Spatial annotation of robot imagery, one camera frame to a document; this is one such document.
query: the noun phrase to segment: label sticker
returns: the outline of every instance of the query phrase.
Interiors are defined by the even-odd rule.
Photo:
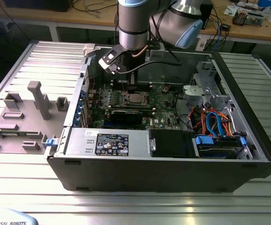
[[[98,133],[99,133],[98,130],[86,130],[85,136],[97,136]]]
[[[114,134],[96,134],[95,154],[98,156],[128,156],[129,136]]]

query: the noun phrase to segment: power cable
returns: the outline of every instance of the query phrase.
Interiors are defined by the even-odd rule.
[[[7,11],[5,11],[5,9],[3,8],[3,6],[0,3],[0,8],[3,10],[3,12],[8,16],[8,18],[19,28],[19,30],[22,32],[22,34],[24,34],[24,36],[31,41],[31,39],[28,37],[28,35],[22,30],[22,28],[13,20],[13,18],[7,13]]]
[[[110,5],[110,6],[105,6],[105,7],[103,7],[103,8],[97,8],[97,9],[93,9],[93,10],[83,10],[83,9],[79,9],[79,8],[77,8],[76,6],[75,6],[75,4],[77,3],[77,2],[79,2],[80,0],[76,0],[74,3],[73,3],[73,8],[74,9],[76,9],[76,10],[78,10],[78,11],[81,11],[81,12],[95,12],[95,11],[97,11],[97,10],[102,10],[102,9],[105,9],[105,8],[109,8],[109,7],[112,7],[112,6],[116,6],[117,4],[113,4],[113,5]]]

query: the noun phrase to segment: floor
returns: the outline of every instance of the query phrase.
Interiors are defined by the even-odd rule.
[[[24,32],[33,40],[51,41],[49,29],[44,26],[19,24]],[[16,60],[19,58],[29,40],[14,25],[9,24],[9,33],[0,33],[0,81],[4,78]],[[114,32],[103,30],[90,30],[90,37],[87,37],[85,30],[74,28],[59,28],[60,38],[63,42],[78,43],[113,43]],[[196,44],[193,44],[188,50],[195,50]],[[230,52],[233,42],[227,41],[216,49],[219,52]],[[248,48],[247,44],[239,43],[234,49],[236,52],[244,52]],[[271,69],[271,45],[256,45],[252,54],[259,55]]]

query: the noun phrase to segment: side panel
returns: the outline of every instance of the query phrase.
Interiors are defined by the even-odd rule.
[[[271,163],[50,158],[67,190],[233,192]]]
[[[219,71],[220,76],[222,76],[222,79],[225,80],[232,94],[232,97],[236,100],[234,104],[236,104],[240,108],[249,127],[252,129],[253,135],[257,139],[261,149],[265,153],[266,157],[271,161],[271,140],[267,136],[264,128],[261,126],[257,116],[255,115],[254,111],[252,110],[251,106],[246,100],[236,80],[232,76],[228,66],[224,62],[222,56],[219,53],[215,53],[213,54],[213,57],[217,64],[217,67],[218,67],[217,69]],[[271,174],[271,167],[267,171],[262,173],[261,177],[265,178],[269,176],[270,174]]]

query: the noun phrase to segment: metal bracket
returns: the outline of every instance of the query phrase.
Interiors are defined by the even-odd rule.
[[[113,46],[113,48],[99,60],[100,66],[107,72],[116,74],[118,71],[125,68],[123,65],[119,64],[117,58],[127,51],[128,50],[124,49],[121,45]]]

